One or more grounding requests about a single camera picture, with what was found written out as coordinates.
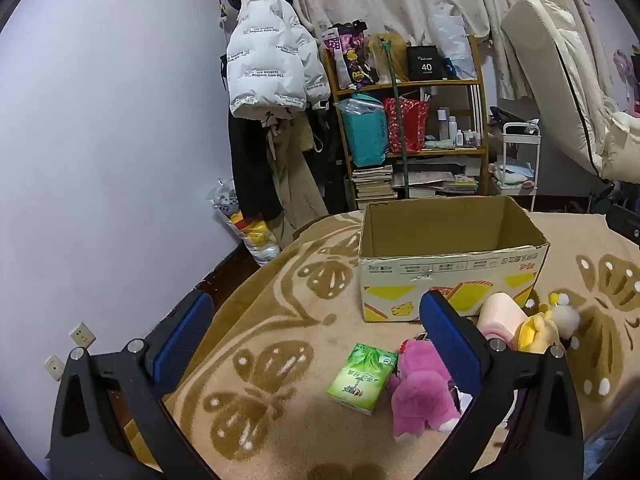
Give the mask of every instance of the red bag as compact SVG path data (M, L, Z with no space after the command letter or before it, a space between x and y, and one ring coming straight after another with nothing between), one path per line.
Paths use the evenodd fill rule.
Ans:
M424 146L429 104L429 102L400 98L402 123L404 124L404 142L408 153L420 152ZM400 127L396 115L396 100L387 97L384 99L384 105L389 134L389 150L391 153L401 153L402 145L400 143Z

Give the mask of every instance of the electrical socket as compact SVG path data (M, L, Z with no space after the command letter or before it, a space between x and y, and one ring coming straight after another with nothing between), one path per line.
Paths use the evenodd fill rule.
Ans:
M82 348L89 348L95 341L95 335L84 323L80 323L69 335L74 340L74 343Z
M49 375L53 377L55 381L59 381L65 371L65 365L57 356L52 355L44 363L44 369L49 372Z

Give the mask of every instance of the green box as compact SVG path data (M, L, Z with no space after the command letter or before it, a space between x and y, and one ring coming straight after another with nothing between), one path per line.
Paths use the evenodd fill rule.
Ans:
M335 402L371 415L397 360L394 352L358 343L327 393Z

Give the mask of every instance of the pink stuffed animal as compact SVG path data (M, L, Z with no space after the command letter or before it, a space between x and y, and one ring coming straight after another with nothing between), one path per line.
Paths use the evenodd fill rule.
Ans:
M400 347L397 374L391 375L391 410L396 442L415 440L425 427L449 433L460 420L449 391L451 375L428 340L408 339Z

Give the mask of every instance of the white utility cart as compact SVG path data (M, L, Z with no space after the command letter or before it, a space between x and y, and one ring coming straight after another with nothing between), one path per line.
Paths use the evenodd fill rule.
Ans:
M514 127L533 128L532 134L509 134L508 130ZM505 184L495 176L492 177L492 183L498 194L508 196L531 196L531 211L536 203L536 193L538 192L538 176L540 174L540 127L534 123L506 123L502 130L496 129L492 134L502 142L502 175L506 173L505 166L507 160L507 144L533 144L536 147L536 167L534 168L533 187L514 186Z

